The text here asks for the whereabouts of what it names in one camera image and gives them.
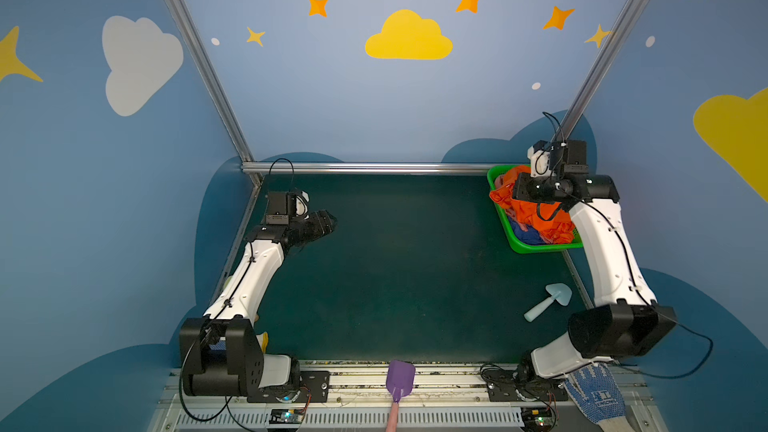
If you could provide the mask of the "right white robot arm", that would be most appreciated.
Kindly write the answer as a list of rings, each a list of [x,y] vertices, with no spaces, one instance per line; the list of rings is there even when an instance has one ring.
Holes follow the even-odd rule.
[[[581,238],[594,289],[594,307],[572,315],[562,336],[530,353],[536,376],[561,377],[590,363],[644,356],[677,325],[674,310],[658,304],[634,258],[610,177],[522,173],[513,197],[562,205]]]

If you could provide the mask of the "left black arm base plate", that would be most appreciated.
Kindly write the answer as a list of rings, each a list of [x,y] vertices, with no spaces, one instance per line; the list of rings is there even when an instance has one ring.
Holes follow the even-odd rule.
[[[309,370],[295,374],[288,384],[258,389],[249,403],[303,404],[310,401],[326,403],[330,392],[331,374],[327,370]]]

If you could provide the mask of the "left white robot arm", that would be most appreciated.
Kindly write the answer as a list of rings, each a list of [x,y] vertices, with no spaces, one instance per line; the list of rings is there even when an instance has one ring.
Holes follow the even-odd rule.
[[[331,234],[337,219],[325,210],[259,225],[240,264],[216,301],[188,318],[180,335],[180,388],[188,396],[244,397],[250,402],[287,401],[301,392],[298,360],[264,352],[254,323],[265,292],[290,248]]]

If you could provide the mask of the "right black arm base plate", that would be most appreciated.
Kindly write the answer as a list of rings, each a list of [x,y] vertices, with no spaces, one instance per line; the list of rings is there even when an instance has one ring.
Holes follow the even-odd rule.
[[[543,379],[533,373],[527,363],[515,368],[504,368],[485,363],[479,376],[486,386],[491,402],[542,402],[544,404],[567,401],[568,395],[560,379]]]

